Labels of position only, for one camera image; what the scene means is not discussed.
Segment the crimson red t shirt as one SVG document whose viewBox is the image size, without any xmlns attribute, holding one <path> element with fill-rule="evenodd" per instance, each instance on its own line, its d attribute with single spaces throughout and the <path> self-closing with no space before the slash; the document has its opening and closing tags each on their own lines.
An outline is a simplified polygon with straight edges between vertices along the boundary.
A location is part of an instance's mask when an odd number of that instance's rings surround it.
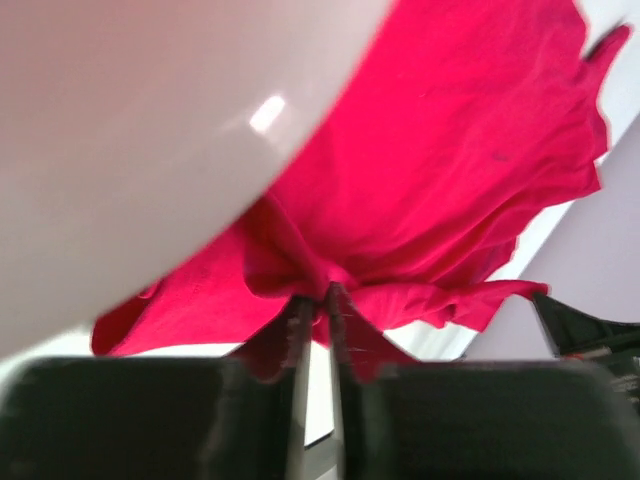
<svg viewBox="0 0 640 480">
<path fill-rule="evenodd" d="M 579 1 L 401 1 L 289 167 L 224 233 L 100 317 L 91 351 L 240 343 L 338 283 L 379 330 L 484 330 L 544 209 L 596 192 L 599 94 L 632 35 Z"/>
</svg>

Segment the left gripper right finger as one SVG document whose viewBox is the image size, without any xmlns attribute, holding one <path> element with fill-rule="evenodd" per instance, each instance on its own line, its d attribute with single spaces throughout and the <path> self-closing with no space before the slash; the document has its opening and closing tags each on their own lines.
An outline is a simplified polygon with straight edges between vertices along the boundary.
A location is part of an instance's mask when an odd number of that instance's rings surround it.
<svg viewBox="0 0 640 480">
<path fill-rule="evenodd" d="M 639 418 L 581 361 L 422 362 L 327 294 L 341 479 L 635 479 Z"/>
</svg>

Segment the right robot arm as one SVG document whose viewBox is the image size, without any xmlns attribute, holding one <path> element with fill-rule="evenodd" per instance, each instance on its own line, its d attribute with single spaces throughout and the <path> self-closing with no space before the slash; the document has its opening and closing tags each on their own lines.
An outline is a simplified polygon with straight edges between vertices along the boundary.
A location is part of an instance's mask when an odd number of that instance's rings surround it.
<svg viewBox="0 0 640 480">
<path fill-rule="evenodd" d="M 597 358 L 639 348 L 638 323 L 600 319 L 541 293 L 532 303 L 556 356 Z"/>
</svg>

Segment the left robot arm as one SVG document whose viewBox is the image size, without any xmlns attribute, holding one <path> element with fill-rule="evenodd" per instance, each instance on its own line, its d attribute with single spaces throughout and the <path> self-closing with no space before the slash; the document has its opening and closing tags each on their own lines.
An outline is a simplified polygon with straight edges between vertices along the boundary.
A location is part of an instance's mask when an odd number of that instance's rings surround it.
<svg viewBox="0 0 640 480">
<path fill-rule="evenodd" d="M 635 479 L 639 328 L 496 279 L 597 192 L 588 1 L 5 1 L 5 479 Z"/>
</svg>

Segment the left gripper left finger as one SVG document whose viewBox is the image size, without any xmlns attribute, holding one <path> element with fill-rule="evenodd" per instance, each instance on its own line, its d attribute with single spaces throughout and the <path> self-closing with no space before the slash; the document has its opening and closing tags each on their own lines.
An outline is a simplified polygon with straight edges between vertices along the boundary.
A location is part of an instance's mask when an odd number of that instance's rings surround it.
<svg viewBox="0 0 640 480">
<path fill-rule="evenodd" d="M 1 402 L 5 479 L 298 479 L 313 304 L 218 357 L 33 361 Z"/>
</svg>

